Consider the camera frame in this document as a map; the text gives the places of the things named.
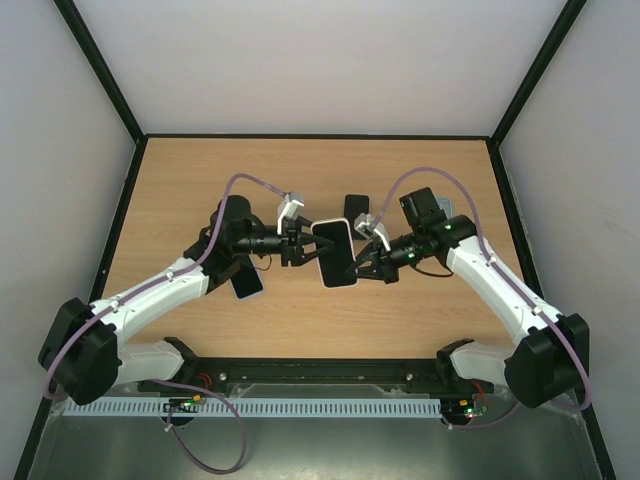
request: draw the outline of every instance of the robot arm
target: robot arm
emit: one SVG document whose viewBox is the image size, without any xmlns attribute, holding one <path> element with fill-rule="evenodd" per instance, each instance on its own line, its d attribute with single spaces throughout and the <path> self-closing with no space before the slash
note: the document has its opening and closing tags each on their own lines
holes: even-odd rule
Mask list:
<svg viewBox="0 0 640 480">
<path fill-rule="evenodd" d="M 283 266 L 301 266 L 333 248 L 333 242 L 302 231 L 310 223 L 299 216 L 303 205 L 299 194 L 287 194 L 278 208 L 278 224 L 265 226 L 251 213 L 246 198 L 230 196 L 220 234 L 206 258 L 218 211 L 184 255 L 159 274 L 90 305 L 77 298 L 65 303 L 40 351 L 39 363 L 49 369 L 69 338 L 109 309 L 73 344 L 56 368 L 53 378 L 64 391 L 84 405 L 114 385 L 175 378 L 190 354 L 181 342 L 165 339 L 153 345 L 129 345 L 128 340 L 173 308 L 229 280 L 240 269 L 237 254 L 277 254 Z M 305 245 L 312 243 L 316 249 L 305 253 Z"/>
<path fill-rule="evenodd" d="M 384 227 L 373 225 L 371 215 L 361 215 L 355 228 L 371 242 L 350 272 L 359 278 L 394 283 L 401 267 L 436 257 L 475 290 L 516 345 L 514 350 L 466 339 L 455 342 L 438 352 L 439 360 L 448 363 L 444 374 L 508 386 L 529 407 L 579 386 L 579 372 L 541 314 L 567 337 L 585 368 L 589 344 L 586 322 L 576 314 L 563 316 L 541 299 L 500 260 L 486 239 L 482 239 L 483 252 L 473 222 L 463 215 L 446 218 L 429 188 L 402 197 L 400 204 L 413 232 L 390 240 Z"/>
</svg>

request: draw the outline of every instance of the smartphone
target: smartphone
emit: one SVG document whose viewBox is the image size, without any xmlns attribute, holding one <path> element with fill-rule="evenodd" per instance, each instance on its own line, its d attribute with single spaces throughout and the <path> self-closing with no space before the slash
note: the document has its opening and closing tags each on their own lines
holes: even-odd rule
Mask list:
<svg viewBox="0 0 640 480">
<path fill-rule="evenodd" d="M 361 213 L 369 213 L 369 197 L 367 195 L 345 195 L 344 197 L 344 218 L 351 226 L 351 238 L 354 240 L 366 240 L 366 237 L 356 232 L 354 222 Z"/>
<path fill-rule="evenodd" d="M 327 288 L 348 287 L 358 283 L 348 278 L 346 270 L 355 261 L 351 227 L 346 218 L 321 220 L 311 224 L 311 233 L 334 242 L 333 250 L 318 257 L 322 283 Z"/>
<path fill-rule="evenodd" d="M 231 288 L 238 300 L 247 300 L 264 291 L 260 274 L 254 268 L 249 255 L 239 255 L 240 270 L 231 277 Z"/>
</svg>

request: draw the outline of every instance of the black aluminum profile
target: black aluminum profile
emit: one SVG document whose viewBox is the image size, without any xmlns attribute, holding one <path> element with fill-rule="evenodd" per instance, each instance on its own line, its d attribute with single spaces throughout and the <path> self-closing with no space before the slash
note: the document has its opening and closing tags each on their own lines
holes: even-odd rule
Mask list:
<svg viewBox="0 0 640 480">
<path fill-rule="evenodd" d="M 107 276 L 109 275 L 109 268 L 111 267 L 111 262 L 113 261 L 113 257 L 116 252 L 116 245 L 118 244 L 120 232 L 124 225 L 124 219 L 127 214 L 127 210 L 129 209 L 129 202 L 131 201 L 133 188 L 135 187 L 136 179 L 138 178 L 138 172 L 140 171 L 140 164 L 142 163 L 146 146 L 147 138 L 143 136 L 133 152 L 131 166 L 129 167 L 129 172 L 124 182 L 120 201 L 118 202 L 118 207 L 116 208 L 116 213 L 113 218 L 113 222 L 111 223 L 111 229 L 109 230 L 109 236 L 107 237 L 102 259 L 98 266 L 98 272 L 96 273 L 93 282 L 93 287 L 89 296 L 90 301 L 101 298 L 104 292 Z M 20 461 L 18 462 L 18 467 L 16 468 L 16 473 L 13 477 L 14 480 L 26 480 L 29 478 L 29 472 L 33 466 L 40 438 L 42 437 L 42 432 L 47 423 L 47 419 L 49 418 L 49 411 L 52 403 L 53 402 L 51 400 L 47 400 L 44 397 L 40 400 L 38 411 L 33 419 L 33 423 L 31 424 L 29 436 L 27 437 L 24 449 L 22 450 L 22 455 L 20 456 Z"/>
<path fill-rule="evenodd" d="M 89 295 L 89 301 L 93 302 L 102 298 L 104 287 L 107 284 L 107 277 L 109 276 L 109 270 L 111 269 L 111 263 L 116 253 L 116 246 L 120 239 L 120 232 L 122 232 L 122 226 L 124 225 L 124 219 L 129 210 L 129 202 L 131 202 L 131 196 L 133 195 L 133 189 L 138 179 L 138 172 L 140 172 L 140 165 L 142 164 L 142 158 L 144 157 L 145 149 L 147 148 L 147 137 L 144 136 L 142 140 L 136 145 L 136 149 L 133 152 L 133 158 L 131 159 L 131 165 L 129 166 L 129 172 L 120 194 L 120 200 L 118 201 L 118 207 L 116 208 L 116 214 L 113 217 L 111 223 L 111 229 L 109 230 L 109 236 L 102 252 L 102 258 L 98 266 L 98 272 L 93 282 L 93 288 Z"/>
<path fill-rule="evenodd" d="M 129 131 L 129 135 L 131 135 L 131 138 L 136 144 L 142 141 L 144 137 L 142 129 L 134 117 L 131 108 L 129 108 L 129 104 L 124 98 L 115 78 L 111 74 L 111 70 L 109 70 L 107 62 L 104 60 L 102 53 L 100 53 L 98 45 L 93 40 L 91 32 L 84 23 L 75 3 L 73 0 L 53 0 L 53 2 L 58 7 L 64 21 L 67 22 L 69 30 L 71 30 L 71 33 L 75 37 L 76 42 L 78 42 L 80 49 L 87 58 L 91 68 L 93 68 L 94 73 L 98 77 L 98 80 L 102 84 L 102 88 L 104 88 L 105 93 L 118 112 L 118 115 L 120 115 L 122 123 L 124 123 L 124 126 Z"/>
<path fill-rule="evenodd" d="M 502 142 L 504 142 L 509 130 L 511 130 L 511 127 L 518 118 L 518 115 L 520 115 L 531 93 L 536 88 L 536 85 L 538 85 L 540 78 L 542 78 L 542 75 L 551 63 L 551 60 L 558 51 L 558 48 L 560 48 L 567 33 L 571 30 L 571 26 L 578 18 L 585 3 L 587 3 L 587 0 L 568 0 L 565 4 L 558 19 L 551 28 L 549 35 L 547 35 L 546 40 L 538 51 L 536 58 L 533 60 L 531 67 L 529 67 L 520 87 L 518 87 L 511 103 L 507 107 L 504 116 L 491 136 L 492 148 L 500 147 Z"/>
<path fill-rule="evenodd" d="M 522 270 L 522 277 L 524 282 L 531 290 L 544 298 L 542 289 L 540 287 L 540 280 L 536 272 L 536 268 L 533 264 L 533 258 L 531 255 L 531 249 L 529 248 L 529 242 L 522 225 L 522 218 L 520 212 L 516 206 L 515 197 L 509 177 L 502 161 L 502 155 L 500 154 L 500 148 L 492 145 L 490 141 L 487 142 L 487 149 L 489 150 L 489 156 L 491 158 L 491 165 L 493 167 L 493 173 L 496 177 L 496 183 L 498 184 L 498 190 L 500 191 L 500 197 L 502 198 L 502 205 L 504 206 L 505 215 L 509 228 L 511 229 L 511 237 L 518 256 L 518 262 L 520 263 L 520 269 Z M 576 396 L 581 398 L 582 389 L 576 390 Z M 602 437 L 600 431 L 600 425 L 596 417 L 593 405 L 583 410 L 582 418 L 585 421 L 587 427 L 587 433 L 591 440 L 591 446 L 593 448 L 600 474 L 604 480 L 615 480 L 616 474 L 613 470 L 613 464 L 611 463 L 611 457 L 607 451 L 607 446 Z"/>
<path fill-rule="evenodd" d="M 516 249 L 518 262 L 520 263 L 520 270 L 522 270 L 522 279 L 531 290 L 542 298 L 542 287 L 540 286 L 536 268 L 533 265 L 529 241 L 527 240 L 527 235 L 522 225 L 520 212 L 518 211 L 511 184 L 509 183 L 504 162 L 502 161 L 502 155 L 500 155 L 500 148 L 492 147 L 489 141 L 487 142 L 487 149 L 489 151 L 489 158 L 491 159 L 491 166 L 493 167 L 493 174 L 498 184 L 500 198 L 502 199 L 504 213 L 507 217 L 509 229 L 511 230 L 511 238 L 513 239 L 513 245 Z"/>
<path fill-rule="evenodd" d="M 150 133 L 149 138 L 234 138 L 251 140 L 481 140 L 486 135 L 369 135 L 334 133 Z"/>
</svg>

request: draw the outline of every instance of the purple cable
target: purple cable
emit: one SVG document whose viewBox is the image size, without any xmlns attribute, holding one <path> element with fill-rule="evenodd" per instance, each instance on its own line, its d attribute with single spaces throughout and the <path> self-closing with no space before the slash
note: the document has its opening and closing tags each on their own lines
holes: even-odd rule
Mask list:
<svg viewBox="0 0 640 480">
<path fill-rule="evenodd" d="M 488 422 L 488 423 L 482 423 L 480 425 L 451 425 L 451 423 L 449 423 L 449 421 L 446 418 L 444 418 L 444 416 L 442 417 L 442 421 L 447 427 L 451 427 L 453 430 L 480 430 L 482 428 L 489 428 L 489 427 L 495 427 L 496 425 L 500 425 L 502 422 L 504 422 L 508 418 L 511 418 L 513 414 L 520 409 L 521 406 L 522 404 L 520 402 L 516 402 L 516 404 L 513 407 L 511 407 L 511 410 L 509 410 L 507 413 L 505 413 L 503 416 L 501 416 L 497 420 L 493 420 L 492 422 Z"/>
<path fill-rule="evenodd" d="M 173 273 L 174 278 L 180 275 L 184 275 L 185 273 L 189 273 L 190 271 L 198 267 L 200 264 L 202 264 L 202 262 L 205 261 L 205 259 L 209 256 L 209 254 L 213 250 L 213 247 L 215 246 L 215 243 L 216 243 L 216 239 L 218 238 L 218 234 L 220 233 L 220 228 L 222 226 L 222 218 L 224 217 L 224 211 L 227 208 L 227 200 L 229 199 L 229 195 L 231 194 L 231 187 L 233 187 L 233 184 L 239 178 L 245 178 L 247 180 L 251 180 L 252 182 L 255 182 L 258 185 L 261 185 L 267 188 L 268 190 L 271 190 L 272 192 L 280 195 L 281 197 L 284 197 L 286 195 L 286 193 L 280 190 L 279 188 L 274 187 L 269 183 L 263 182 L 259 178 L 254 177 L 253 175 L 249 175 L 246 173 L 236 173 L 233 177 L 229 179 L 229 182 L 227 183 L 227 186 L 224 189 L 224 193 L 222 194 L 222 199 L 220 200 L 220 207 L 218 209 L 218 216 L 216 218 L 216 223 L 213 227 L 213 232 L 211 233 L 211 239 L 209 240 L 209 245 L 207 245 L 207 249 L 200 256 L 200 258 L 198 258 L 198 260 L 195 261 L 195 263 L 181 270 L 176 270 Z M 132 298 L 136 297 L 137 295 L 140 295 L 142 292 L 145 292 L 148 289 L 155 287 L 156 285 L 160 285 L 161 283 L 164 283 L 166 281 L 168 281 L 167 277 L 158 277 L 154 280 L 151 280 L 150 282 L 144 283 L 140 285 L 138 288 L 129 292 L 120 300 L 118 300 L 118 305 L 122 306 Z M 53 380 L 53 374 L 60 366 L 62 359 L 69 352 L 69 350 L 75 344 L 75 342 L 77 342 L 78 339 L 82 337 L 82 335 L 84 335 L 84 333 L 87 330 L 89 330 L 93 325 L 95 325 L 98 322 L 98 320 L 104 318 L 106 315 L 108 315 L 111 312 L 113 312 L 113 307 L 107 307 L 101 312 L 95 314 L 92 318 L 87 320 L 87 322 L 84 325 L 82 325 L 78 330 L 76 330 L 76 332 L 73 335 L 71 335 L 69 340 L 67 340 L 64 346 L 60 349 L 60 351 L 58 352 L 58 355 L 56 355 L 56 357 L 53 359 L 53 362 L 51 362 L 51 365 L 49 366 L 49 370 L 47 370 L 47 375 L 45 377 L 44 393 L 43 393 L 45 398 L 49 400 L 59 398 L 55 393 L 52 393 L 49 390 L 49 385 L 51 384 Z"/>
<path fill-rule="evenodd" d="M 384 201 L 382 209 L 380 210 L 378 215 L 376 215 L 375 219 L 373 220 L 372 229 L 375 228 L 375 226 L 382 220 L 382 217 L 384 216 L 384 214 L 386 213 L 387 209 L 389 208 L 389 205 L 391 204 L 391 200 L 395 196 L 395 193 L 398 190 L 398 188 L 400 187 L 400 185 L 402 184 L 402 182 L 404 182 L 407 179 L 407 177 L 410 177 L 411 175 L 413 175 L 415 173 L 420 173 L 420 172 L 437 173 L 438 175 L 441 175 L 441 176 L 445 177 L 446 179 L 451 181 L 456 187 L 458 187 L 458 189 L 462 192 L 464 197 L 467 199 L 467 203 L 469 204 L 469 207 L 471 208 L 471 214 L 473 216 L 473 221 L 476 224 L 476 230 L 477 230 L 477 233 L 478 233 L 478 244 L 480 246 L 480 250 L 482 251 L 482 254 L 484 255 L 484 257 L 486 259 L 490 259 L 491 258 L 491 254 L 487 250 L 487 246 L 484 243 L 484 234 L 482 232 L 482 226 L 480 224 L 480 216 L 478 215 L 478 209 L 476 208 L 476 204 L 473 201 L 473 199 L 471 198 L 471 195 L 469 194 L 469 191 L 453 175 L 451 175 L 450 173 L 445 172 L 444 170 L 440 170 L 439 168 L 418 167 L 418 168 L 414 168 L 413 170 L 409 170 L 408 172 L 403 174 L 400 178 L 398 178 L 396 183 L 393 184 L 393 187 L 391 187 L 391 191 L 389 192 L 389 195 L 387 195 L 387 198 Z M 515 283 L 511 279 L 511 277 L 509 277 L 509 275 L 507 275 L 507 273 L 496 262 L 491 262 L 491 266 L 496 271 L 496 273 L 498 273 L 498 275 L 500 275 L 502 277 L 502 279 L 513 289 L 514 292 L 516 292 L 518 294 L 518 296 L 520 298 L 522 298 L 522 300 L 531 309 L 534 309 L 536 307 L 536 302 L 533 301 L 531 298 L 529 298 L 529 295 L 527 295 L 518 286 L 518 284 Z M 584 369 L 584 366 L 582 365 L 582 362 L 580 361 L 580 358 L 578 358 L 578 354 L 575 352 L 575 350 L 573 349 L 573 347 L 571 346 L 571 344 L 567 340 L 567 337 L 564 336 L 564 334 L 560 331 L 560 329 L 556 326 L 556 324 L 549 318 L 549 316 L 546 313 L 540 312 L 538 315 L 542 319 L 542 321 L 551 329 L 551 331 L 554 333 L 554 335 L 556 335 L 558 337 L 558 340 L 560 340 L 560 343 L 565 348 L 565 350 L 569 354 L 569 357 L 571 358 L 571 361 L 573 362 L 573 364 L 575 365 L 576 369 L 578 370 L 578 373 L 580 374 L 580 379 L 582 380 L 582 384 L 584 385 L 584 391 L 585 391 L 584 401 L 580 405 L 577 405 L 577 406 L 576 405 L 568 405 L 565 402 L 562 402 L 562 401 L 559 401 L 559 400 L 556 400 L 554 403 L 556 405 L 560 405 L 560 406 L 566 408 L 567 410 L 572 410 L 572 411 L 581 411 L 581 410 L 584 410 L 584 409 L 588 408 L 589 405 L 591 405 L 591 399 L 593 398 L 591 381 L 589 380 L 589 376 L 587 375 L 587 372 Z"/>
<path fill-rule="evenodd" d="M 204 395 L 207 395 L 208 397 L 213 397 L 213 398 L 215 398 L 217 400 L 220 400 L 229 409 L 229 411 L 231 413 L 233 413 L 233 416 L 236 417 L 236 419 L 238 420 L 238 425 L 240 425 L 240 431 L 242 432 L 242 451 L 240 452 L 240 456 L 238 457 L 238 461 L 231 468 L 224 469 L 224 470 L 210 467 L 206 463 L 203 463 L 200 460 L 198 460 L 195 457 L 195 455 L 193 453 L 191 453 L 191 450 L 189 450 L 189 448 L 182 441 L 182 439 L 178 435 L 178 432 L 176 432 L 175 427 L 171 423 L 171 417 L 173 416 L 173 413 L 175 411 L 174 409 L 171 409 L 169 411 L 169 414 L 167 415 L 167 428 L 169 428 L 171 430 L 171 433 L 173 433 L 174 438 L 176 439 L 178 444 L 180 444 L 180 446 L 182 447 L 182 450 L 184 451 L 184 453 L 187 456 L 187 458 L 196 467 L 201 468 L 205 472 L 212 473 L 214 475 L 226 475 L 228 473 L 233 473 L 233 472 L 237 472 L 238 470 L 240 470 L 240 468 L 242 467 L 242 464 L 244 462 L 244 457 L 247 455 L 247 447 L 249 445 L 249 432 L 247 431 L 247 426 L 244 424 L 244 421 L 242 420 L 242 417 L 240 417 L 240 414 L 238 413 L 238 410 L 236 409 L 236 407 L 231 405 L 231 402 L 229 402 L 229 400 L 224 398 L 219 393 L 214 393 L 214 392 L 212 392 L 210 390 L 207 390 L 206 388 L 200 388 L 200 387 L 196 387 L 196 386 L 193 386 L 193 385 L 186 385 L 186 384 L 183 384 L 183 383 L 167 382 L 166 380 L 153 380 L 153 382 L 155 382 L 155 383 L 157 383 L 159 385 L 164 385 L 166 387 L 182 388 L 184 390 L 191 390 L 193 392 L 202 393 Z"/>
</svg>

